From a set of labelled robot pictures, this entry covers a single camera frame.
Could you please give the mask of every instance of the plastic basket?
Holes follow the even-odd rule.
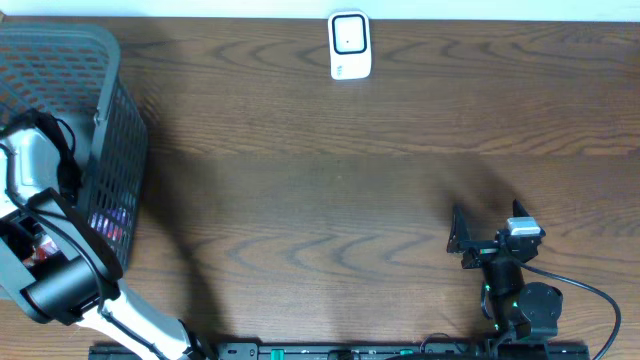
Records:
[[[77,210],[126,269],[148,139],[119,65],[103,28],[0,24],[0,122],[36,108],[71,126],[84,173]]]

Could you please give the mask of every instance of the white device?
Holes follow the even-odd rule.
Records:
[[[186,359],[185,353],[194,344],[191,344],[184,325],[178,319],[156,310],[131,290],[123,279],[118,280],[118,288],[120,296],[115,300],[105,301],[104,306],[111,317],[120,323],[120,327],[98,313],[97,306],[84,313],[83,319],[76,324],[109,336],[136,353],[142,360],[157,360],[158,356],[134,340],[131,334],[151,344],[165,359]]]
[[[361,79],[371,73],[369,18],[361,11],[338,12],[329,17],[331,77]]]

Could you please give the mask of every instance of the wooden table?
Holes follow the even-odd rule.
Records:
[[[336,82],[325,21],[36,20],[120,41],[150,133],[126,279],[212,340],[489,330],[481,272],[445,253],[451,206],[491,236],[517,197],[548,233],[532,264],[611,294],[624,323],[608,359],[637,357],[637,24],[372,21],[371,76]],[[613,311],[551,283],[559,339],[595,355]],[[108,340],[10,302],[0,318],[2,358],[81,359]]]

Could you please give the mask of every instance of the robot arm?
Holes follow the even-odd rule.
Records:
[[[55,190],[21,204],[11,186],[13,154],[2,149],[9,169],[7,195],[16,208],[2,219],[0,284],[28,316],[39,323],[58,320],[100,331],[142,359],[217,358],[178,319],[129,289],[113,251]],[[25,219],[32,224],[29,230],[21,225]],[[56,251],[47,261],[26,267],[31,254],[25,243],[44,237]]]

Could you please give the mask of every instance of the black cable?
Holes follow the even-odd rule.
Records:
[[[513,334],[511,331],[507,331],[504,334],[500,335],[500,337],[496,340],[496,342],[491,346],[491,350],[489,351],[489,356],[493,359],[498,358],[498,346],[503,343],[512,340]]]
[[[424,339],[424,341],[422,342],[422,344],[420,344],[420,352],[424,353],[425,352],[425,346],[427,346],[427,344],[429,343],[429,341],[434,337],[434,336],[444,336],[447,339],[451,339],[451,336],[449,336],[449,334],[446,333],[433,333],[429,336],[427,336],[426,339]],[[452,344],[456,347],[456,349],[458,349],[458,351],[460,351],[460,353],[464,353],[464,351],[462,351],[462,349],[460,348],[460,346],[458,346],[458,344],[454,341],[452,341]]]
[[[103,279],[101,279],[102,276],[98,272],[98,268],[96,264],[93,262],[93,260],[91,260],[87,252],[69,234],[67,234],[62,229],[60,229],[59,227],[51,223],[49,220],[45,219],[36,210],[30,209],[29,207],[25,206],[24,204],[18,201],[18,199],[16,198],[16,194],[13,191],[11,191],[14,185],[13,176],[12,176],[13,155],[11,153],[11,150],[3,144],[0,144],[0,149],[4,152],[5,156],[7,157],[7,178],[6,178],[5,192],[9,197],[9,200],[11,200],[13,205],[16,208],[18,208],[18,210],[22,211],[28,216],[31,216],[35,221],[40,223],[42,226],[48,227],[49,229],[51,229],[51,231],[53,231],[58,236],[60,236],[63,240],[65,240],[69,245],[71,245],[78,252],[78,254],[80,254],[82,259],[89,265],[89,269],[91,270],[93,277],[96,281],[96,286],[98,287],[98,309],[97,309],[98,314],[100,314],[107,322],[109,322],[110,324],[118,328],[120,331],[122,331],[127,336],[132,338],[134,341],[144,346],[152,354],[156,355],[158,359],[166,359],[166,357],[153,344],[149,344],[146,340],[140,338],[133,332],[129,331],[129,329],[127,329],[124,325],[122,325],[115,318],[113,318],[113,316],[111,316],[110,313],[107,313],[106,311],[104,311],[104,302],[105,302],[104,294],[106,293],[104,289],[104,282],[106,282],[106,280],[104,280],[103,282]],[[53,214],[48,212],[43,212],[43,213],[47,215]],[[53,215],[56,215],[56,217],[59,217],[59,218],[63,218],[59,214],[53,214]]]
[[[18,201],[18,199],[16,198],[16,194],[12,191],[15,185],[13,183],[13,176],[12,176],[13,175],[13,154],[11,153],[11,150],[4,144],[0,144],[0,150],[2,150],[4,152],[4,155],[7,157],[7,171],[6,171],[7,178],[6,178],[6,189],[5,189],[5,193],[7,194],[7,197],[9,198],[9,200],[11,200],[13,205],[16,208],[18,208],[18,210],[31,216],[35,221],[40,223],[41,226],[46,226],[50,228],[51,231],[53,231],[58,236],[60,236],[69,245],[71,245],[71,247],[73,247],[78,252],[78,254],[80,254],[82,259],[89,265],[89,269],[93,274],[93,278],[96,282],[96,286],[98,287],[98,311],[102,311],[102,308],[104,307],[104,294],[106,293],[106,291],[104,290],[104,283],[100,279],[100,273],[98,272],[98,268],[96,267],[96,264],[93,262],[93,260],[91,260],[87,252],[69,234],[62,231],[62,229],[52,224],[49,220],[40,216],[40,214],[38,214],[37,212],[33,211],[32,209],[28,208],[27,206],[25,206],[24,204]]]
[[[559,281],[563,281],[566,282],[567,284],[571,284],[573,286],[577,286],[581,289],[590,291],[600,297],[602,297],[603,299],[607,300],[609,302],[609,304],[611,304],[611,306],[613,307],[613,311],[616,313],[616,321],[613,325],[613,330],[611,331],[611,335],[609,335],[609,338],[607,339],[607,342],[604,343],[604,346],[602,347],[602,349],[600,349],[600,351],[598,351],[598,353],[596,354],[596,356],[593,358],[593,360],[600,360],[602,359],[602,357],[604,356],[604,354],[609,350],[609,348],[611,347],[611,345],[613,344],[613,342],[616,340],[616,336],[618,336],[618,331],[620,331],[620,324],[622,323],[622,313],[620,312],[620,307],[618,306],[618,304],[616,303],[615,300],[613,300],[613,298],[611,296],[609,296],[607,293],[605,293],[604,291],[598,290],[596,288],[594,288],[591,285],[587,285],[583,282],[577,281],[577,280],[573,280],[573,279],[569,279],[567,277],[564,276],[560,276],[554,273],[550,273],[548,271],[544,271],[544,270],[540,270],[536,267],[527,265],[525,263],[523,263],[522,261],[518,260],[515,256],[513,256],[511,254],[510,251],[506,251],[506,253],[511,257],[512,261],[520,266],[521,268],[525,269],[525,270],[529,270],[532,273],[536,273],[538,275],[542,275],[542,276],[546,276],[548,278],[554,279],[554,280],[559,280]]]
[[[71,151],[71,155],[75,155],[76,154],[76,134],[71,129],[71,126],[69,126],[69,124],[67,124],[64,120],[58,119],[58,118],[55,118],[55,119],[57,122],[61,123],[67,129],[67,131],[69,131],[69,134],[71,134],[73,145],[69,147],[69,151]]]
[[[56,213],[52,213],[50,211],[45,211],[45,210],[39,210],[39,209],[31,209],[31,211],[35,211],[36,213],[38,213],[39,215],[42,216],[48,216],[48,217],[52,217],[58,220],[64,220],[64,221],[68,221],[67,217],[61,214],[56,214]]]

